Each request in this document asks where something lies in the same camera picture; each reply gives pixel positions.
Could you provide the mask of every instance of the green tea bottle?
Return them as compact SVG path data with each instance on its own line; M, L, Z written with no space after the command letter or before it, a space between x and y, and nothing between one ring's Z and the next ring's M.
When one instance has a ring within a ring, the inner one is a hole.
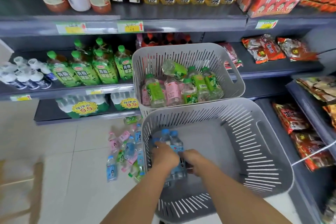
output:
M47 52L48 68L66 87L81 85L80 79L74 70L69 66L67 58L63 55L56 54L54 51Z
M118 83L118 71L113 66L113 56L103 52L102 49L97 49L92 64L104 84Z
M82 83L86 86L99 85L99 77L92 64L88 61L89 57L82 55L79 51L73 51L71 55L73 57L73 62L71 63L72 69L81 79Z
M75 48L76 50L78 50L81 54L85 54L87 55L89 58L89 60L92 60L92 48L91 47L87 47L84 44L82 44L82 42L79 39L76 39L74 42L75 44Z
M115 63L123 80L133 78L132 52L126 50L123 45L118 46L118 51L115 54Z

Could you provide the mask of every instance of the empty basket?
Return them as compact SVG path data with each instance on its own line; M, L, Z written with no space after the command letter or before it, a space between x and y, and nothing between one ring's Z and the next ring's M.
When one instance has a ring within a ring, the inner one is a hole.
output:
M260 107L245 98L163 108L143 121L146 171L151 168L149 140L163 128L178 131L185 150L196 149L221 170L262 197L288 191L292 166ZM187 176L164 188L157 216L182 223L216 210L199 177Z
M153 73L159 80L166 79L166 76L162 73L161 66L167 59L184 65L186 68L195 66L198 71L203 66L209 67L216 74L224 90L222 99L240 97L245 91L245 84L236 66L225 49L218 44L204 43L144 47L137 50L132 57L135 94L143 117L146 117L156 109L142 105L141 86L144 84L148 73ZM233 78L236 79L235 82L231 80L228 71L225 69L225 61L229 62L232 67L231 71L233 72Z

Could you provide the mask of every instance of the tiled floor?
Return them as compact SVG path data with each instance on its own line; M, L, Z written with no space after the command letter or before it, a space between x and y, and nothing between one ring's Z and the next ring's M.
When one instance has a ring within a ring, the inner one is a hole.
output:
M0 159L5 158L6 177L32 174L32 165L44 159L41 224L99 223L108 211L135 185L126 174L106 183L105 164L109 149L107 134L113 126L122 130L122 120L70 122L37 127L33 118L38 101L0 102ZM13 188L5 198L20 199L15 209L24 208L29 184ZM267 201L293 224L301 224L287 193ZM1 211L14 205L0 205ZM23 216L15 223L27 223ZM220 223L217 214L189 222Z

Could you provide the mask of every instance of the shelf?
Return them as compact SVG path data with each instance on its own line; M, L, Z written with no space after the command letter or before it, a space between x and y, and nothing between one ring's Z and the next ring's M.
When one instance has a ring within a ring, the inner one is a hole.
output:
M118 20L142 20L145 32L205 32L245 30L247 15L236 4L148 5L115 3L107 14L92 9L49 11L42 0L0 0L0 37L59 35L57 22L85 22L86 34L116 34Z
M243 67L238 68L243 79L290 76L292 74L321 71L324 66L319 61L295 61L288 58L256 64L253 56L242 43L231 43Z
M286 87L322 141L326 145L333 143L336 140L336 130L331 125L329 115L321 106L323 102L317 100L295 81L290 82ZM336 145L331 146L329 151L336 159Z
M69 57L71 54L70 50L64 51L57 51L58 54L64 55ZM25 59L37 58L39 61L45 62L47 57L46 51L39 51L39 52L15 52L12 54L10 61L13 60L16 56L22 56ZM119 80L118 84L102 84L96 86L78 86L78 87L65 87L59 81L54 81L52 86L48 89L23 89L18 90L9 85L3 84L0 82L0 101L1 100L10 100L12 96L19 96L19 95L30 95L31 98L36 99L54 99L54 98L61 98L69 95L90 95L91 90L100 91L101 94L112 93L112 92L120 92L120 91L127 91L132 90L133 80Z
M93 116L73 119L70 118L65 112L63 112L58 107L57 102L54 99L44 99L39 101L39 104L35 112L34 121L36 125L49 125L64 122L81 121L81 120L97 120L97 119L109 120L141 114L140 110L118 111L114 107L110 98L109 98L109 105L110 107L106 112L101 112Z
M274 77L244 80L245 92L242 98L257 100L278 95L287 94L286 84L292 79L290 77Z
M297 150L291 137L276 115L271 105L270 99L260 99L255 101L263 110L267 120L271 124L275 134L286 152L291 163L300 160ZM299 214L301 222L304 224L321 224L321 214L324 212L325 204L332 194L334 184L334 173L336 167L326 167L310 172L303 162L293 166L294 186L289 191L289 195Z
M278 20L274 27L277 30L334 27L336 26L336 13L320 12L315 8L297 5L289 14L249 18L246 29L254 30L259 20Z

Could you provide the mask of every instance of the green bottle cap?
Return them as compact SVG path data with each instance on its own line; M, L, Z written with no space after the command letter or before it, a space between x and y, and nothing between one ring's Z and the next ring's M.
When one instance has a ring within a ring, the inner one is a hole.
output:
M103 54L104 54L104 52L103 52L102 49L98 49L98 50L96 50L96 55L97 55L97 56L101 57L101 56L103 56Z
M99 38L97 38L96 39L96 43L98 44L98 45L103 45L103 39L101 39L100 37Z
M76 47L79 47L79 48L83 46L81 40L79 39L76 39L73 43L75 44Z
M48 55L48 57L51 58L51 59L55 59L56 56L57 56L56 52L54 52L54 51L49 51L49 52L47 52L47 55Z
M79 58L81 56L81 53L79 51L72 51L71 52L71 55L74 57L74 58Z
M124 45L119 45L119 46L118 46L118 51L119 51L119 52L124 52L124 51L125 51L125 47L124 47Z
M201 69L201 72L206 71L206 70L209 70L209 68L208 68L208 67L203 67L203 68Z

